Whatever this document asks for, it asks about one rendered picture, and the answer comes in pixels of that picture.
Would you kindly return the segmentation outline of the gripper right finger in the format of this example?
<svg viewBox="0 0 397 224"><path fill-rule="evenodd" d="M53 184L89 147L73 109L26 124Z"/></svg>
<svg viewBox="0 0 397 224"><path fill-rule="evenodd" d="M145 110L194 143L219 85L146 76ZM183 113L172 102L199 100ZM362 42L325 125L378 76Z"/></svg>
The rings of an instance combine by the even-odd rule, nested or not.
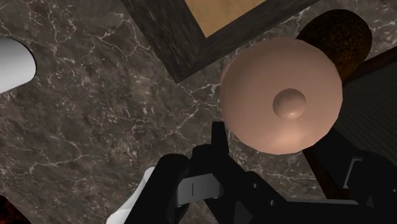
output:
<svg viewBox="0 0 397 224"><path fill-rule="evenodd" d="M362 224L397 224L397 166L331 129L310 147L310 168L327 199L353 200Z"/></svg>

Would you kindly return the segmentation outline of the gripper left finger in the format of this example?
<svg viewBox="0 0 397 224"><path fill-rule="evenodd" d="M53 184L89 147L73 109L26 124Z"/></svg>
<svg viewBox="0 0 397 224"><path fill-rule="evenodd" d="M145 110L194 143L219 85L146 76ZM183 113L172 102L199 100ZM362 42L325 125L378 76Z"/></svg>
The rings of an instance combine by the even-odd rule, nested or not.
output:
<svg viewBox="0 0 397 224"><path fill-rule="evenodd" d="M257 173L229 155L223 122L213 122L211 143L187 158L160 158L124 224L179 224L189 205L203 200L219 224L281 224L286 200Z"/></svg>

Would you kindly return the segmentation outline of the peach round lid with knob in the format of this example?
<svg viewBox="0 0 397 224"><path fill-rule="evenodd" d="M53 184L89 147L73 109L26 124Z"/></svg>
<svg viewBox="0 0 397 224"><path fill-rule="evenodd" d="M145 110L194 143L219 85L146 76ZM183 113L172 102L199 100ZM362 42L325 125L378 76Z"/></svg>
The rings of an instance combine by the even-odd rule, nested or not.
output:
<svg viewBox="0 0 397 224"><path fill-rule="evenodd" d="M306 149L336 122L343 101L334 63L299 39L276 38L244 50L221 76L221 114L244 144L282 155Z"/></svg>

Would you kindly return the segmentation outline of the dark marbled box, wooden inside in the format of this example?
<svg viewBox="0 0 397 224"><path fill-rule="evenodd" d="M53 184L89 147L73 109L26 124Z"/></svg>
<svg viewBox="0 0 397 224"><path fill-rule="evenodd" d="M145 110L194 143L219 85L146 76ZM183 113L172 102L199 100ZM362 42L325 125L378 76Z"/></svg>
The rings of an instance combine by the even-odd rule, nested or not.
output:
<svg viewBox="0 0 397 224"><path fill-rule="evenodd" d="M266 0L206 37L184 0L120 0L179 83L319 0Z"/></svg>

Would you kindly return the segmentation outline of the dark brown speckled cylinder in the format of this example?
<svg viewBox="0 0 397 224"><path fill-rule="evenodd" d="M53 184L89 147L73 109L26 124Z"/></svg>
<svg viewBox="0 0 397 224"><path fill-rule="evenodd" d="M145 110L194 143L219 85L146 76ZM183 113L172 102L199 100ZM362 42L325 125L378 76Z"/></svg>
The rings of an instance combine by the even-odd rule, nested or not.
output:
<svg viewBox="0 0 397 224"><path fill-rule="evenodd" d="M365 61L372 47L372 31L357 14L329 10L311 20L296 37L323 51L346 81Z"/></svg>

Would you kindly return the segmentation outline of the white rounded cylinder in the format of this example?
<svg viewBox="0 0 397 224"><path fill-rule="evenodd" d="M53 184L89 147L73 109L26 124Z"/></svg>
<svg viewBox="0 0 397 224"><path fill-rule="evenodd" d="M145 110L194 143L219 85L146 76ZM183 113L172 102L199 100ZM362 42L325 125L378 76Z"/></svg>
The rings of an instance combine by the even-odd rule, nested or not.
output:
<svg viewBox="0 0 397 224"><path fill-rule="evenodd" d="M31 81L36 69L36 60L25 45L0 38L0 94Z"/></svg>

